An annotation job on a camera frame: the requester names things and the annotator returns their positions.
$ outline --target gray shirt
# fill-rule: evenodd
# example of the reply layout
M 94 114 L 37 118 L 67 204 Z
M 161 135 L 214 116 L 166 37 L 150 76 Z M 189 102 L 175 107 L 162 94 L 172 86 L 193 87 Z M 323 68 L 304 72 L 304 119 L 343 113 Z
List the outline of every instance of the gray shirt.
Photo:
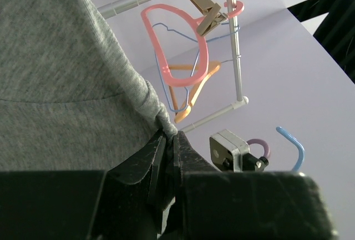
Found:
M 109 169 L 160 127 L 177 132 L 90 0 L 0 0 L 0 171 Z

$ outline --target wooden hanger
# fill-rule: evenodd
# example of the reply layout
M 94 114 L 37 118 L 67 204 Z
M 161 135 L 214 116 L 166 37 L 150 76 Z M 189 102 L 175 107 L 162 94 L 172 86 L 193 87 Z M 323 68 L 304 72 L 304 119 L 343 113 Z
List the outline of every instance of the wooden hanger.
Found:
M 226 14 L 221 14 L 221 6 L 212 0 L 190 0 L 193 5 L 201 12 L 203 20 L 196 29 L 196 32 L 204 37 L 210 33 L 221 22 L 227 20 Z
M 192 70 L 193 65 L 169 65 L 169 69 L 170 70 Z M 195 105 L 197 97 L 200 95 L 200 92 L 202 90 L 202 87 L 205 85 L 205 83 L 207 82 L 207 80 L 213 75 L 215 74 L 219 69 L 221 68 L 221 63 L 218 61 L 211 61 L 209 62 L 209 68 L 208 68 L 208 72 L 205 78 L 203 78 L 202 81 L 196 83 L 192 89 L 190 90 L 189 93 L 189 102 L 187 104 L 187 109 L 184 111 L 180 111 L 178 113 L 175 114 L 175 119 L 174 121 L 176 123 L 179 123 L 181 121 L 183 121 L 191 112 L 191 108 Z M 174 109 L 177 110 L 178 109 L 178 102 L 176 100 L 175 97 L 175 93 L 172 87 L 169 86 L 169 90 L 170 90 L 170 95 L 171 95 L 171 99 L 173 101 L 173 106 Z M 181 105 L 181 109 L 183 109 L 186 106 L 186 100 L 184 101 L 184 103 Z

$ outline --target metal hook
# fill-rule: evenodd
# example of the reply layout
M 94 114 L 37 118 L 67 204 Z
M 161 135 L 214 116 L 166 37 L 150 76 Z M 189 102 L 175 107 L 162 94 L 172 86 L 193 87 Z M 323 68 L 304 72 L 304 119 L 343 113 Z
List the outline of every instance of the metal hook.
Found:
M 278 126 L 276 128 L 276 131 L 279 132 L 285 139 L 287 139 L 289 142 L 291 142 L 297 147 L 298 160 L 295 166 L 293 167 L 292 171 L 298 171 L 301 168 L 303 161 L 305 160 L 305 148 L 302 146 L 300 142 L 298 142 L 298 140 L 294 136 L 292 136 L 289 132 L 287 132 L 282 127 Z

